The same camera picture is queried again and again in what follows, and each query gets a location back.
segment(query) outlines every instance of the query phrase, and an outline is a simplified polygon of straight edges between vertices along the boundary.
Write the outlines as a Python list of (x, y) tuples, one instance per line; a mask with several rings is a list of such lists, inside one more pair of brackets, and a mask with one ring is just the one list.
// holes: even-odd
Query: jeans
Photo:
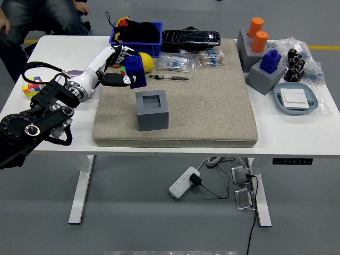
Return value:
[(21, 45), (39, 15), (45, 15), (58, 24), (64, 35), (88, 35), (81, 15), (73, 7), (71, 0), (3, 0), (2, 10), (11, 23), (9, 35), (5, 27), (0, 30), (0, 58), (4, 62), (12, 80), (16, 82), (27, 55)]

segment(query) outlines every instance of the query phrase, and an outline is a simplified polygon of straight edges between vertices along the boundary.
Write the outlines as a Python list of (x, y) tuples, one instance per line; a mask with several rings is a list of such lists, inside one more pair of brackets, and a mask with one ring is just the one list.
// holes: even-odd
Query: light blue dish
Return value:
[[(278, 97), (278, 94), (281, 95), (281, 89), (303, 89), (304, 94), (307, 97), (307, 100), (311, 100), (314, 102), (313, 105), (309, 106), (309, 109), (307, 110), (297, 110), (297, 109), (287, 109), (286, 107), (283, 106), (282, 100), (280, 97)], [(300, 82), (283, 82), (279, 83), (278, 85), (275, 86), (274, 88), (274, 96), (277, 104), (279, 107), (286, 113), (289, 114), (307, 114), (313, 112), (316, 108), (318, 108), (319, 102), (317, 98), (315, 97), (313, 91), (305, 84), (300, 83)]]

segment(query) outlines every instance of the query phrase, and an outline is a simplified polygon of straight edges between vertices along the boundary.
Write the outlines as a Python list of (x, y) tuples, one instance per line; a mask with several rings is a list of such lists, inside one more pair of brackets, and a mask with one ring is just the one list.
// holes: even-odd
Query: gray cube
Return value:
[(165, 90), (136, 92), (139, 131), (169, 128), (169, 109)]
[(240, 45), (240, 62), (242, 66), (242, 71), (244, 73), (248, 73), (250, 68), (255, 65), (258, 61), (260, 61), (266, 53), (268, 53), (269, 48), (266, 46), (261, 53), (256, 53), (251, 50), (251, 46), (253, 45), (252, 40), (245, 40)]
[(272, 74), (269, 74), (260, 68), (261, 62), (262, 60), (251, 67), (245, 82), (261, 94), (266, 95), (278, 84), (285, 72), (285, 68), (278, 65), (277, 69)]

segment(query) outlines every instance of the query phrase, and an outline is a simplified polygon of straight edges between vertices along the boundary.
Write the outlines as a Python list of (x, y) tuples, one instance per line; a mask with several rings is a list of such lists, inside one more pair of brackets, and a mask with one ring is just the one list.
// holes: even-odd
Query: colorful cube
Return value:
[[(28, 78), (31, 81), (42, 82), (39, 76)], [(44, 84), (35, 84), (35, 83), (27, 83), (22, 86), (22, 91), (25, 93), (27, 97), (32, 97), (36, 95), (45, 85)]]

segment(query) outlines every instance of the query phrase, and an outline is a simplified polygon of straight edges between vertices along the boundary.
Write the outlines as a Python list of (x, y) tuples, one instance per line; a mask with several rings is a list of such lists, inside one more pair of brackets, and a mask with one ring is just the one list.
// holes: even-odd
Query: white table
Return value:
[[(44, 36), (29, 61), (42, 61), (58, 66), (66, 71), (84, 70), (85, 67), (109, 46), (109, 37)], [(50, 80), (56, 74), (48, 69), (27, 71), (27, 77), (40, 76)], [(22, 92), (20, 77), (0, 118), (29, 109), (30, 100)], [(98, 147), (92, 140), (92, 128), (100, 86), (91, 98), (76, 109), (71, 124), (73, 142), (70, 146), (58, 146), (49, 142), (41, 143), (32, 153), (73, 154), (79, 162), (79, 180), (71, 209), (70, 224), (79, 224), (86, 197), (94, 155), (202, 155), (222, 157), (248, 157), (251, 174), (258, 177), (258, 216), (260, 226), (271, 226), (265, 192), (261, 179), (262, 167), (277, 158), (340, 158), (340, 113), (326, 87), (321, 88), (329, 113), (326, 115), (291, 116), (275, 110), (271, 93), (263, 96), (247, 86), (258, 129), (258, 142), (252, 148), (130, 148)]]

